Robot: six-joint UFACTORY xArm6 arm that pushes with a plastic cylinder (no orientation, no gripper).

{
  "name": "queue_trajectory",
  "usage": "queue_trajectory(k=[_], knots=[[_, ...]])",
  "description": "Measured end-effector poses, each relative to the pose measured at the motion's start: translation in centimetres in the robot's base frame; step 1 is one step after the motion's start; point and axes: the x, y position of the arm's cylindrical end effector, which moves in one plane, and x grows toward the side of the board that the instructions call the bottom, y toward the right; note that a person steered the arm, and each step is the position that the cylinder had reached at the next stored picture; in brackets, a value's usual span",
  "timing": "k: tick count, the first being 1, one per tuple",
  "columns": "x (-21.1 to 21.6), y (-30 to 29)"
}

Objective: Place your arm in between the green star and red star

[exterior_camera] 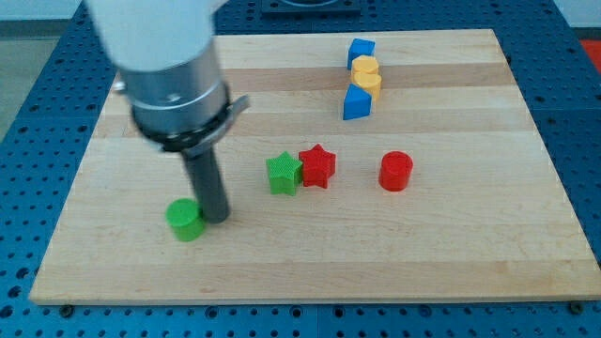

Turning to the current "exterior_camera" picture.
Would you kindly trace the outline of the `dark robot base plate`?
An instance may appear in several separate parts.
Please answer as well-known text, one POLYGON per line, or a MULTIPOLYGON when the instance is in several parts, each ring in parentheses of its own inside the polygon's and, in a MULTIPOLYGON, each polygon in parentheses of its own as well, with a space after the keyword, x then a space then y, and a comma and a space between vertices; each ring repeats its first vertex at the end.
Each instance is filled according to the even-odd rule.
POLYGON ((356 14, 361 0, 260 0, 263 14, 356 14))

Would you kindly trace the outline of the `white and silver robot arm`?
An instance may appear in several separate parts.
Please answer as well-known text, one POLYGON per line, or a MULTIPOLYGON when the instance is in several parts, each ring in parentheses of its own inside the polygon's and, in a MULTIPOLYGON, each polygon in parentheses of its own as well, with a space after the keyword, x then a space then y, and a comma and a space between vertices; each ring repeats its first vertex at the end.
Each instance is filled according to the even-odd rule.
POLYGON ((87 0, 139 131, 167 152, 197 157, 250 105, 231 100, 213 15, 225 0, 87 0))

